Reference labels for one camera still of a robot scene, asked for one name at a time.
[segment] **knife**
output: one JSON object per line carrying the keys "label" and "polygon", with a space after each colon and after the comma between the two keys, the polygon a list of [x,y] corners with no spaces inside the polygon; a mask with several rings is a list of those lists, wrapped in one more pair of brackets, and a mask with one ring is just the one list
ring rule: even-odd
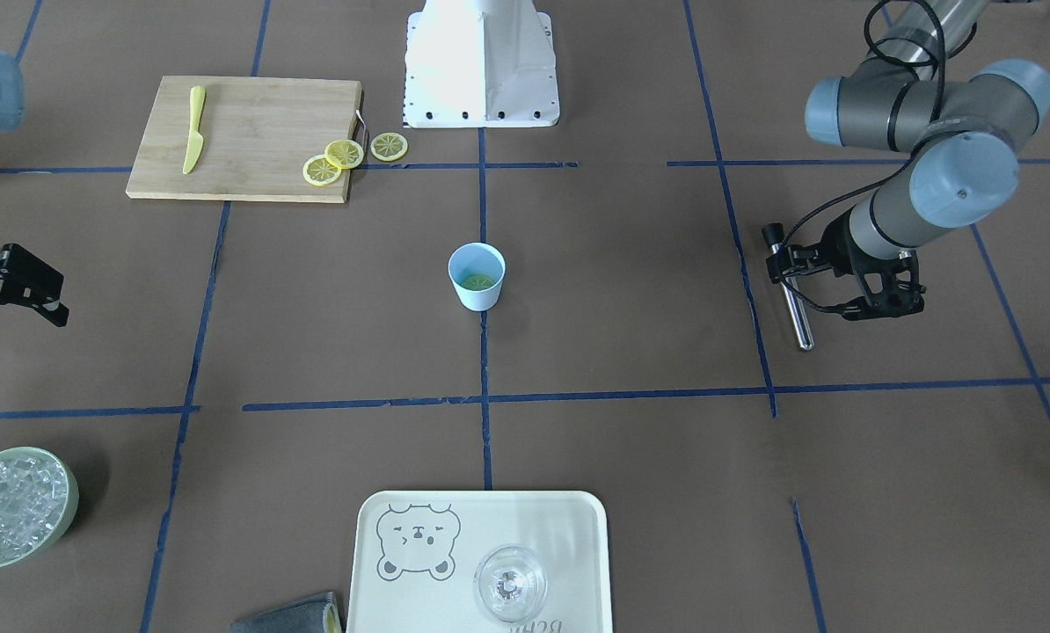
{"label": "knife", "polygon": [[204,136],[196,128],[201,125],[201,111],[204,109],[204,85],[194,85],[188,91],[188,148],[185,149],[185,165],[182,173],[192,171],[196,160],[201,157],[201,149],[204,149]]}

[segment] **lemon slice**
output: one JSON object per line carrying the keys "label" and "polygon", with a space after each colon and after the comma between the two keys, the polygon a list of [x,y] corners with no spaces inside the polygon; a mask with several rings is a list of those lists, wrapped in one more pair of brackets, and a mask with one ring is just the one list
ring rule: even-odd
{"label": "lemon slice", "polygon": [[369,151],[384,162],[401,160],[408,152],[408,140],[396,132],[378,133],[369,144]]}
{"label": "lemon slice", "polygon": [[462,288],[468,291],[484,291],[494,288],[494,279],[485,275],[471,275],[462,280]]}
{"label": "lemon slice", "polygon": [[324,156],[333,167],[353,169],[365,160],[365,149],[361,148],[356,141],[343,139],[326,145]]}
{"label": "lemon slice", "polygon": [[318,154],[302,165],[302,177],[307,183],[315,187],[329,185],[341,176],[341,168],[333,167],[326,160],[326,154]]}

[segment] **cutting board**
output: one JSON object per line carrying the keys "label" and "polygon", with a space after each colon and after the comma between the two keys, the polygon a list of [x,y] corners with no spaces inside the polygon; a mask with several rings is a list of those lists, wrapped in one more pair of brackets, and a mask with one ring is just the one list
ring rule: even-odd
{"label": "cutting board", "polygon": [[[181,172],[188,141],[188,91],[204,85],[204,150]],[[130,197],[188,201],[343,203],[349,172],[323,187],[302,165],[326,145],[351,139],[360,81],[167,76],[127,182]]]}

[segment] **bowl of ice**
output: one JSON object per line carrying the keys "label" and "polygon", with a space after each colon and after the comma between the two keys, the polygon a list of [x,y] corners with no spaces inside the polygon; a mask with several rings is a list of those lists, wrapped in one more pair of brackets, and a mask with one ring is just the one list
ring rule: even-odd
{"label": "bowl of ice", "polygon": [[63,535],[76,516],[79,486],[54,453],[21,446],[0,452],[0,566],[9,566]]}

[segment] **cup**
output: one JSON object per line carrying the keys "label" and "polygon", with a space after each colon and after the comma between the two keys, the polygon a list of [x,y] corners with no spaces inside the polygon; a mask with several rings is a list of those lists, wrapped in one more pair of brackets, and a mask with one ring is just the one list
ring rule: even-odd
{"label": "cup", "polygon": [[466,309],[482,312],[494,308],[506,276],[506,259],[498,249],[482,241],[459,247],[447,261],[447,275]]}

